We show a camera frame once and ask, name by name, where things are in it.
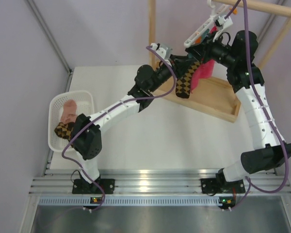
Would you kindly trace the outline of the magenta pink cloth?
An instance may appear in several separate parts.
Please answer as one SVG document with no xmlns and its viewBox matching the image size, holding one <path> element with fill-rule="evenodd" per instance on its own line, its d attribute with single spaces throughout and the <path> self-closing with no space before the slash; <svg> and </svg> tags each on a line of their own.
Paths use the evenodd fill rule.
<svg viewBox="0 0 291 233">
<path fill-rule="evenodd" d="M 199 80 L 207 79 L 212 76 L 214 64 L 215 61 L 210 60 L 205 64 L 201 64 L 193 73 L 191 81 L 191 93 L 197 88 Z"/>
</svg>

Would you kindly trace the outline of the white plastic clip hanger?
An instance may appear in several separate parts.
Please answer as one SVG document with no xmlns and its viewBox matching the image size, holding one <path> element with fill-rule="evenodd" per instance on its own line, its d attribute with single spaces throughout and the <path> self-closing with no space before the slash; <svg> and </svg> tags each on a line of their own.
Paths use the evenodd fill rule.
<svg viewBox="0 0 291 233">
<path fill-rule="evenodd" d="M 227 16 L 229 6 L 226 4 L 221 4 L 220 6 L 211 0 L 207 1 L 208 7 L 211 9 L 210 17 L 184 42 L 184 47 L 189 48 L 194 44 L 200 44 L 205 37 L 217 31 L 214 21 L 218 16 Z"/>
</svg>

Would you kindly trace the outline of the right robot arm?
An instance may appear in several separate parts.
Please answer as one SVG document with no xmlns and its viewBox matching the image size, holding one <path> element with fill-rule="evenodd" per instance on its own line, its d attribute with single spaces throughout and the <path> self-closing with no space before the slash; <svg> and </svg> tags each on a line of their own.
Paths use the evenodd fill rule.
<svg viewBox="0 0 291 233">
<path fill-rule="evenodd" d="M 237 162 L 218 171 L 217 188 L 229 192 L 234 182 L 282 165 L 285 166 L 283 183 L 286 183 L 291 143 L 286 142 L 276 126 L 266 98 L 264 78 L 253 63 L 259 46 L 257 36 L 242 30 L 237 32 L 231 45 L 222 40 L 222 36 L 210 33 L 199 43 L 184 43 L 186 52 L 201 63 L 214 60 L 226 67 L 227 80 L 242 104 L 252 135 L 253 150 L 243 152 Z"/>
</svg>

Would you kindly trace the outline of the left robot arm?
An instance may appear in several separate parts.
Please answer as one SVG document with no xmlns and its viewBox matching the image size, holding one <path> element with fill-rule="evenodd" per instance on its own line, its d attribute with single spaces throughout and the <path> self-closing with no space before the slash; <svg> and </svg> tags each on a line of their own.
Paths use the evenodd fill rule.
<svg viewBox="0 0 291 233">
<path fill-rule="evenodd" d="M 169 78 L 173 78 L 173 88 L 182 78 L 188 79 L 192 66 L 197 63 L 190 56 L 172 55 L 161 61 L 156 69 L 142 65 L 137 70 L 134 86 L 121 100 L 93 115 L 81 114 L 76 118 L 70 142 L 79 158 L 84 189 L 94 193 L 100 187 L 96 157 L 102 150 L 102 135 L 120 121 L 147 108 L 156 98 L 152 93 Z"/>
</svg>

